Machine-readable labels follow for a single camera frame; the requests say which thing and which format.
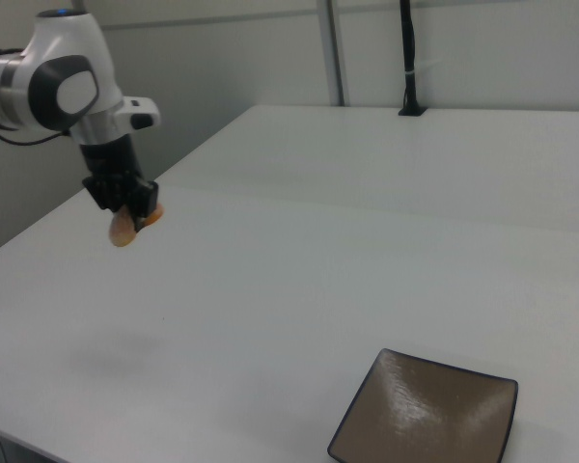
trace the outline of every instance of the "white table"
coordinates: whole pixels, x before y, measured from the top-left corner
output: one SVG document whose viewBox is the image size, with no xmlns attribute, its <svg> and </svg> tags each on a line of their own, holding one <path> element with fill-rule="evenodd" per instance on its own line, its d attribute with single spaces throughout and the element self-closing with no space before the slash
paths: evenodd
<svg viewBox="0 0 579 463">
<path fill-rule="evenodd" d="M 80 193 L 0 249 L 0 431 L 70 463 L 326 462 L 377 352 L 519 381 L 579 463 L 579 114 L 256 107 L 124 249 Z"/>
</svg>

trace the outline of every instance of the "white robot link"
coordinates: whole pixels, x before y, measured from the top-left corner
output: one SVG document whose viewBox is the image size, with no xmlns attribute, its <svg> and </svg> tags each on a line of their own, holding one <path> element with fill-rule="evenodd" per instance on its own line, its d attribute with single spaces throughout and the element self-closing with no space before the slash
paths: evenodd
<svg viewBox="0 0 579 463">
<path fill-rule="evenodd" d="M 129 134 L 159 124 L 151 99 L 123 96 L 116 85 L 91 14 L 40 13 L 24 50 L 0 50 L 0 130 L 69 135 L 92 174 L 83 180 L 86 189 L 101 209 L 116 212 L 126 204 L 136 231 L 156 207 L 158 185 L 144 179 Z"/>
</svg>

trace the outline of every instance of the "black cable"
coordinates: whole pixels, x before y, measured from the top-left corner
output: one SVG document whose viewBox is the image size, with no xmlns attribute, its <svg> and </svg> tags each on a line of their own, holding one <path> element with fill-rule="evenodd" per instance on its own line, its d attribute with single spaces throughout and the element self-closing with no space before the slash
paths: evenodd
<svg viewBox="0 0 579 463">
<path fill-rule="evenodd" d="M 8 138 L 5 138 L 2 135 L 0 135 L 0 140 L 2 140 L 5 143 L 8 143 L 9 145 L 15 145 L 16 147 L 32 147 L 34 145 L 40 145 L 41 143 L 49 142 L 50 140 L 53 140 L 61 136 L 63 136 L 63 133 L 55 133 L 50 137 L 35 140 L 34 142 L 16 142 L 15 140 L 9 140 Z"/>
<path fill-rule="evenodd" d="M 2 459 L 4 463 L 9 463 L 9 458 L 7 458 L 7 453 L 4 450 L 4 446 L 2 445 L 2 441 L 0 440 L 0 451 L 2 452 Z"/>
</svg>

